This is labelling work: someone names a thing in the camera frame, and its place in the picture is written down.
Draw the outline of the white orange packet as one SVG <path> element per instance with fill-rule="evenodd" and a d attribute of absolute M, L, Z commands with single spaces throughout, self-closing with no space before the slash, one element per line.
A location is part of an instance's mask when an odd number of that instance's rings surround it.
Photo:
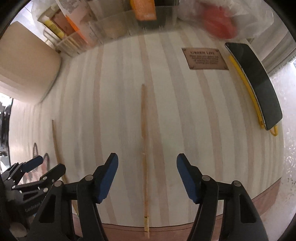
<path fill-rule="evenodd" d="M 56 3 L 76 33 L 89 46 L 95 46 L 98 38 L 90 25 L 93 14 L 87 1 L 57 0 Z"/>

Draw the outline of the clear plastic organizer tray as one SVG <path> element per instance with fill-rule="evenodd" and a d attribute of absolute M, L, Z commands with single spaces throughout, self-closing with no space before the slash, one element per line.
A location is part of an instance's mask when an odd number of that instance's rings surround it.
<path fill-rule="evenodd" d="M 175 28 L 179 1 L 87 1 L 90 22 L 98 41 L 112 40 Z M 54 50 L 75 57 L 93 47 L 72 28 L 56 1 L 33 1 L 33 19 Z"/>

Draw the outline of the striped cat placemat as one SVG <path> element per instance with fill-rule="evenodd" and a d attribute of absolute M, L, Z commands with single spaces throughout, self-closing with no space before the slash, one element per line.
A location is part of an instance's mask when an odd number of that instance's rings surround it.
<path fill-rule="evenodd" d="M 219 182 L 240 181 L 251 198 L 277 186 L 283 134 L 261 128 L 223 41 L 182 25 L 173 32 L 119 39 L 75 58 L 64 56 L 46 98 L 11 108 L 11 162 L 48 154 L 26 180 L 57 164 L 51 120 L 69 182 L 110 153 L 119 157 L 110 192 L 98 206 L 109 240 L 145 240 L 141 88 L 147 96 L 150 240 L 185 240 L 198 206 L 177 170 L 183 153 Z"/>

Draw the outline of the beige utensil holder cup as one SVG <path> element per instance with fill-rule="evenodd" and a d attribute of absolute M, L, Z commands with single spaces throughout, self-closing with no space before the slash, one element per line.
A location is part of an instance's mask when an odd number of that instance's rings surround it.
<path fill-rule="evenodd" d="M 19 22 L 1 38 L 1 93 L 38 104 L 50 91 L 61 66 L 61 56 Z"/>

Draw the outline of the black smartphone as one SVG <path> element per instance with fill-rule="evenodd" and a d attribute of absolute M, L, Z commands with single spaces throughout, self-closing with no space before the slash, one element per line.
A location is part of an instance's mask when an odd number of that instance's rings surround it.
<path fill-rule="evenodd" d="M 247 76 L 260 106 L 266 130 L 275 129 L 282 120 L 282 110 L 264 66 L 247 44 L 227 42 L 225 47 Z"/>

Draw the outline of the light wooden chopstick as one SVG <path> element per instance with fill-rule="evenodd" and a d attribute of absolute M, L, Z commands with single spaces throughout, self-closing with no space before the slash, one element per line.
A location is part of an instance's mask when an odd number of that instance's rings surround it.
<path fill-rule="evenodd" d="M 144 236 L 149 239 L 149 187 L 147 167 L 147 91 L 143 84 L 141 88 L 141 134 L 142 134 L 142 172 L 143 172 L 143 202 L 144 202 Z"/>

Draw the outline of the yellow pencil under phone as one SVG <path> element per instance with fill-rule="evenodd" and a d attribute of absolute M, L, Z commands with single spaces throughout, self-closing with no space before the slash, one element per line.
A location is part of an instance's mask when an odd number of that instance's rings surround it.
<path fill-rule="evenodd" d="M 238 75 L 240 76 L 241 80 L 243 81 L 243 83 L 249 93 L 249 96 L 252 100 L 252 103 L 254 105 L 254 108 L 255 108 L 255 111 L 256 111 L 256 114 L 258 117 L 258 123 L 259 123 L 260 127 L 266 129 L 264 121 L 263 121 L 263 115 L 260 110 L 260 106 L 259 106 L 256 96 L 253 92 L 253 89 L 247 79 L 247 76 L 245 75 L 245 73 L 243 72 L 243 69 L 240 67 L 239 63 L 235 60 L 235 58 L 232 55 L 229 56 L 229 59 L 230 59 L 230 62 L 232 63 L 232 65 L 234 66 L 234 68 L 236 69 Z"/>

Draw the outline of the red item in plastic bag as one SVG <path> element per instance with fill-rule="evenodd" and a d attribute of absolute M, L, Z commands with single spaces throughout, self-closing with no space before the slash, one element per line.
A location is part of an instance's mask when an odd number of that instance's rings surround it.
<path fill-rule="evenodd" d="M 236 23 L 232 13 L 221 6 L 207 5 L 201 13 L 204 29 L 218 39 L 233 39 L 237 36 Z"/>

